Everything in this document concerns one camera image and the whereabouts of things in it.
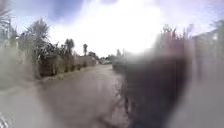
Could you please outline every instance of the dark blurry object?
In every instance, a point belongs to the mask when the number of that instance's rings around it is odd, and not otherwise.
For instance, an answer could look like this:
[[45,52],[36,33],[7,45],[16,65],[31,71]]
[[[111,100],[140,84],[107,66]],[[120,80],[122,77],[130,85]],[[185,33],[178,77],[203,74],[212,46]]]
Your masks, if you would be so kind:
[[86,53],[87,53],[87,47],[88,47],[87,44],[84,44],[84,45],[83,45],[83,52],[84,52],[84,55],[85,55],[85,56],[86,56]]
[[165,127],[187,80],[186,42],[186,36],[164,28],[153,57],[128,63],[123,98],[130,128]]

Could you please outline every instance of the palm tree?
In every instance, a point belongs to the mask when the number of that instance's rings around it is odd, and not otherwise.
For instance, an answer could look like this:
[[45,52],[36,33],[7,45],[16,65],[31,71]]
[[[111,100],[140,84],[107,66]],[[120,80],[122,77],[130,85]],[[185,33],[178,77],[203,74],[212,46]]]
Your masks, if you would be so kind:
[[74,48],[75,46],[73,39],[67,39],[65,41],[65,45],[67,46],[67,50],[69,51],[69,53],[72,54],[72,48]]
[[48,30],[49,26],[47,23],[43,19],[40,19],[27,28],[27,34],[32,37],[32,40],[36,44],[42,44],[48,40]]
[[85,55],[85,56],[86,56],[86,53],[87,53],[87,47],[88,47],[87,44],[84,44],[84,45],[83,45],[83,52],[84,52],[84,55]]

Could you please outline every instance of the foliage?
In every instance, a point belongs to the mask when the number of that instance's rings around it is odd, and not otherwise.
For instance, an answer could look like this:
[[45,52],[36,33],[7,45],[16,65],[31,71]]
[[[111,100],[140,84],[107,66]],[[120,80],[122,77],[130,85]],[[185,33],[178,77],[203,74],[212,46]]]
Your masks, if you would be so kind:
[[75,47],[73,39],[67,39],[65,41],[65,45],[67,46],[67,50],[70,52],[70,54],[72,54],[72,48]]
[[40,19],[27,28],[27,34],[31,37],[33,42],[39,44],[46,42],[48,39],[48,30],[49,27],[47,23],[43,19]]

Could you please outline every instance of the road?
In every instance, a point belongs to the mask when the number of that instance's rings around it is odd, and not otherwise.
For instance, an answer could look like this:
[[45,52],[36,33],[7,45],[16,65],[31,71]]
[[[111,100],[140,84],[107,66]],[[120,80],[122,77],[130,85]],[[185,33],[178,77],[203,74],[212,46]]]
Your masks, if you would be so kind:
[[[12,128],[104,127],[101,118],[117,100],[118,78],[111,66],[96,66],[62,79],[24,82],[0,94],[0,110]],[[116,125],[125,122],[117,110],[105,117]]]
[[[117,100],[118,79],[111,66],[96,66],[52,81],[16,81],[15,87],[0,92],[0,111],[12,128],[103,128],[107,124],[98,119]],[[223,82],[211,75],[189,82],[169,127],[223,127]],[[126,122],[120,109],[107,118],[114,124]]]

